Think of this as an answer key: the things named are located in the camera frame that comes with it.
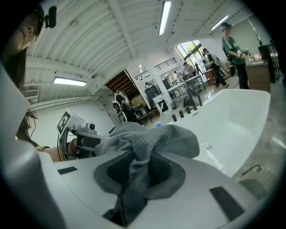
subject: green jacket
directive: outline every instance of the green jacket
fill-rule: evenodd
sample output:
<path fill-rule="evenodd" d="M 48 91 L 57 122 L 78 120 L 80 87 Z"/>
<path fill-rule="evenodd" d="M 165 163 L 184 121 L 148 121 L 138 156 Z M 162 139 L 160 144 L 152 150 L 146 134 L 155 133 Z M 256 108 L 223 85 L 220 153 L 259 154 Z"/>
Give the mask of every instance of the green jacket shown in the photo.
<path fill-rule="evenodd" d="M 238 47 L 238 45 L 236 45 L 236 41 L 232 38 L 232 37 L 223 37 L 222 38 L 222 42 L 223 42 L 223 47 L 225 49 L 226 52 L 229 52 L 230 50 L 239 53 L 240 52 L 240 48 Z M 245 63 L 245 59 L 240 59 L 236 56 L 231 55 L 232 57 L 232 61 L 234 64 L 244 64 Z"/>

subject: white basin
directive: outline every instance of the white basin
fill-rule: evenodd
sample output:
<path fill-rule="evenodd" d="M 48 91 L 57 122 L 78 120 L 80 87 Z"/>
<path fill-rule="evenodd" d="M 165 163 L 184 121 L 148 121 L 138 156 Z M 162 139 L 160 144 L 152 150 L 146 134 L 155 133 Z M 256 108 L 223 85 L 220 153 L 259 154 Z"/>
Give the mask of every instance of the white basin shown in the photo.
<path fill-rule="evenodd" d="M 191 114 L 169 124 L 187 128 L 197 136 L 200 155 L 196 160 L 232 177 L 257 144 L 269 104 L 267 92 L 224 89 Z"/>

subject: black rubber pad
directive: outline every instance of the black rubber pad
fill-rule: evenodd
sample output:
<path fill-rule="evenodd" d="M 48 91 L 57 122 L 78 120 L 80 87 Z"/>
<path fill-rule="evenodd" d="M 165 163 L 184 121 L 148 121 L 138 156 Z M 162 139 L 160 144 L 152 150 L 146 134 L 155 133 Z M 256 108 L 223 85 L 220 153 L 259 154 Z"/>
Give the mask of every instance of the black rubber pad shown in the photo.
<path fill-rule="evenodd" d="M 243 208 L 223 187 L 212 188 L 210 189 L 210 193 L 213 195 L 229 221 L 234 220 L 244 213 Z"/>
<path fill-rule="evenodd" d="M 67 174 L 67 173 L 70 173 L 70 172 L 73 172 L 76 170 L 77 170 L 76 167 L 68 167 L 68 168 L 60 169 L 60 170 L 58 170 L 58 172 L 60 175 L 63 175 L 63 174 Z"/>

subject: air conditioner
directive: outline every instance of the air conditioner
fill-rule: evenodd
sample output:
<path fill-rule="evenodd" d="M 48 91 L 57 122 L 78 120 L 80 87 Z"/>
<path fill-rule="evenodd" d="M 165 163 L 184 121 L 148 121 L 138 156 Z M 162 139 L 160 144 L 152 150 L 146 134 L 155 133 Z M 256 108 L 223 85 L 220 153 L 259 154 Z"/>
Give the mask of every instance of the air conditioner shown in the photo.
<path fill-rule="evenodd" d="M 25 96 L 26 99 L 30 100 L 35 100 L 36 98 L 39 97 L 39 90 L 27 90 L 23 92 L 23 95 Z"/>

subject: gray towel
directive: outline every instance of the gray towel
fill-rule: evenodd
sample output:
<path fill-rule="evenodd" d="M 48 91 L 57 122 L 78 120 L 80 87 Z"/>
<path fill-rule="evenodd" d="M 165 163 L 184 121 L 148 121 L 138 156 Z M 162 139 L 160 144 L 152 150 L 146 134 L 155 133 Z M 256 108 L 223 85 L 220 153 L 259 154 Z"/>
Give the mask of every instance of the gray towel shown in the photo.
<path fill-rule="evenodd" d="M 148 162 L 151 153 L 174 153 L 194 158 L 199 155 L 197 137 L 187 129 L 166 125 L 146 129 L 138 123 L 121 123 L 110 134 L 110 141 L 95 147 L 97 156 L 106 153 L 133 152 L 135 159 L 129 167 L 128 187 L 122 194 L 122 209 L 129 224 L 145 207 L 143 198 L 149 187 Z"/>

